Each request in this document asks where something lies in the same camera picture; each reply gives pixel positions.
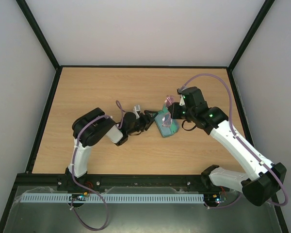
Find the pink sunglasses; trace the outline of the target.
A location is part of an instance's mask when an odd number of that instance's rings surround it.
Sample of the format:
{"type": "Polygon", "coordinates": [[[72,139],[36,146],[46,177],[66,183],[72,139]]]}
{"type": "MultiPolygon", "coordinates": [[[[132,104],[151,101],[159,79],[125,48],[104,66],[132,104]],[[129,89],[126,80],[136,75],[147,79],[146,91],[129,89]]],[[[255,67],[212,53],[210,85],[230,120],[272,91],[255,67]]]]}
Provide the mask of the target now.
{"type": "Polygon", "coordinates": [[[171,114],[168,110],[168,107],[171,106],[174,101],[175,101],[174,96],[172,96],[172,95],[166,96],[166,99],[164,101],[164,106],[163,106],[164,115],[162,117],[162,125],[164,127],[170,128],[172,125],[172,118],[171,118],[171,114]]]}

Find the grey-green glasses case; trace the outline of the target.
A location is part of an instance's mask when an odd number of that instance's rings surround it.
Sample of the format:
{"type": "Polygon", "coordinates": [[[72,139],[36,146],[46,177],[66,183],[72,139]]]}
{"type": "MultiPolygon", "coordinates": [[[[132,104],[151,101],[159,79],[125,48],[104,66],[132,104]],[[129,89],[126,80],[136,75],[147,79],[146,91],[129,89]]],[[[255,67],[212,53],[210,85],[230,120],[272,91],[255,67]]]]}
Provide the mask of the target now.
{"type": "Polygon", "coordinates": [[[155,117],[155,123],[163,138],[173,136],[179,131],[179,124],[176,120],[171,119],[169,111],[165,108],[158,111],[155,117]]]}

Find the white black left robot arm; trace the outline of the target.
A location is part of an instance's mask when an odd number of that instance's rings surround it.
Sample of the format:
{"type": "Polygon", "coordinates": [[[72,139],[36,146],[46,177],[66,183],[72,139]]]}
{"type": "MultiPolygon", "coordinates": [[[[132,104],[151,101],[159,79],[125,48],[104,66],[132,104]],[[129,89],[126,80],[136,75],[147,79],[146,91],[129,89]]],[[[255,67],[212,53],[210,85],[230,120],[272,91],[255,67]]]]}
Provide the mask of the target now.
{"type": "Polygon", "coordinates": [[[100,108],[96,108],[79,117],[72,125],[74,151],[60,188],[64,191],[79,191],[85,186],[92,188],[93,185],[87,179],[92,148],[105,136],[115,145],[123,145],[129,136],[147,131],[157,115],[157,111],[141,112],[135,109],[122,112],[121,120],[117,123],[100,108]]]}

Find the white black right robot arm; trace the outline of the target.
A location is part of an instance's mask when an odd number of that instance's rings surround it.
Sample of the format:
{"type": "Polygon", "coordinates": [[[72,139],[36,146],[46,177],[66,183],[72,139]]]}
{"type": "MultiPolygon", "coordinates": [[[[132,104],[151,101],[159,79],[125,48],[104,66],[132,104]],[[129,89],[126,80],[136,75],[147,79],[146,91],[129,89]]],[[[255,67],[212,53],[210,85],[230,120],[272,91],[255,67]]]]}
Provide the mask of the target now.
{"type": "Polygon", "coordinates": [[[208,107],[201,90],[189,87],[179,90],[180,101],[167,97],[168,109],[164,124],[183,119],[217,140],[244,169],[243,173],[212,165],[201,173],[202,185],[207,190],[224,186],[242,193],[255,206],[269,202],[282,188],[286,168],[274,164],[260,154],[234,127],[231,118],[219,107],[208,107]]]}

